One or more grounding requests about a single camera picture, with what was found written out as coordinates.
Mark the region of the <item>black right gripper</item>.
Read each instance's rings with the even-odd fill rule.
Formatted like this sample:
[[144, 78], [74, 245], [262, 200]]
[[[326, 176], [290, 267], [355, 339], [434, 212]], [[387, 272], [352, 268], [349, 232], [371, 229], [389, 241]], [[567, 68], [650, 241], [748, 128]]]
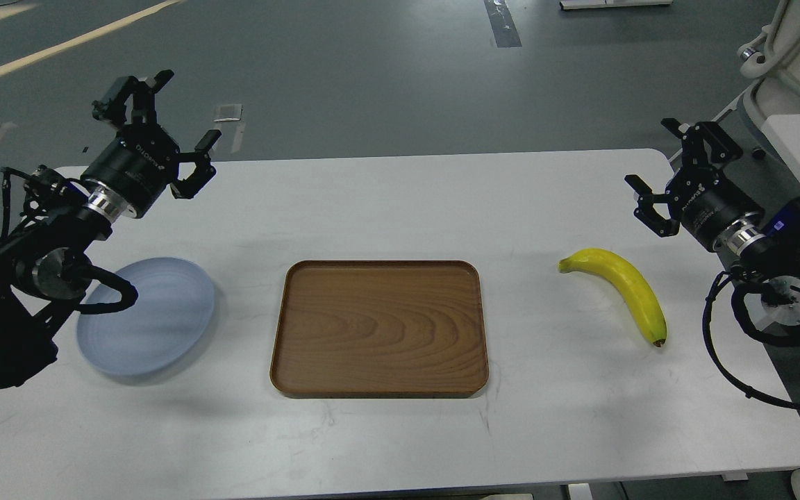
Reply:
[[[714, 121], [685, 124], [663, 118], [662, 126], [681, 143], [681, 151], [669, 162], [678, 171], [657, 194], [638, 176], [626, 175], [635, 193], [633, 215], [658, 237], [676, 236], [680, 225], [708, 252], [717, 252], [717, 238], [731, 224], [746, 219], [761, 221], [765, 209], [719, 170], [742, 158], [737, 142]], [[669, 206], [664, 218], [655, 206]]]

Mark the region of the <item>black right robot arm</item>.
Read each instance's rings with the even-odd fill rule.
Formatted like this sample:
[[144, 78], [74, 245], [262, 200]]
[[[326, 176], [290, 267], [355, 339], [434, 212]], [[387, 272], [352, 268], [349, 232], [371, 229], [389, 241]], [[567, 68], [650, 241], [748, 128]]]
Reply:
[[800, 347], [800, 197], [767, 216], [725, 175], [743, 151], [718, 123], [662, 122], [680, 140], [681, 164], [660, 193], [626, 175], [635, 218], [662, 238], [686, 230], [708, 252], [729, 253], [731, 307], [743, 331], [763, 344]]

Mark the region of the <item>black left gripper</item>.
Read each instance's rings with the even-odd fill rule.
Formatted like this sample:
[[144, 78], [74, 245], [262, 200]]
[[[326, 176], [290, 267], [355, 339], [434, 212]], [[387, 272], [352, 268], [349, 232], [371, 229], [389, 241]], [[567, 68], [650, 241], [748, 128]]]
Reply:
[[[210, 129], [193, 151], [180, 152], [177, 143], [159, 126], [156, 95], [174, 77], [164, 69], [144, 80], [136, 76], [115, 79], [101, 99], [92, 102], [92, 117], [113, 128], [123, 128], [81, 174], [88, 187], [102, 185], [114, 191], [130, 208], [130, 218], [143, 218], [167, 184], [175, 199], [193, 199], [213, 179], [210, 151], [222, 131]], [[180, 165], [193, 171], [178, 179]]]

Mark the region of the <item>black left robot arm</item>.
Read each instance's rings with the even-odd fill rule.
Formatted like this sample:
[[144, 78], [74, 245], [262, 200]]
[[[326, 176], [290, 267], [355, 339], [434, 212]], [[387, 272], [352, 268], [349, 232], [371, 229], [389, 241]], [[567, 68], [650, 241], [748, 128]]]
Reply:
[[120, 217], [142, 218], [165, 190], [193, 199], [213, 179], [218, 130], [182, 152], [158, 123], [156, 96], [174, 77], [119, 77], [92, 116], [115, 138], [76, 179], [38, 167], [2, 171], [0, 390], [18, 387], [57, 360], [54, 336], [74, 313], [129, 309], [138, 291], [93, 265], [86, 250], [107, 240]]

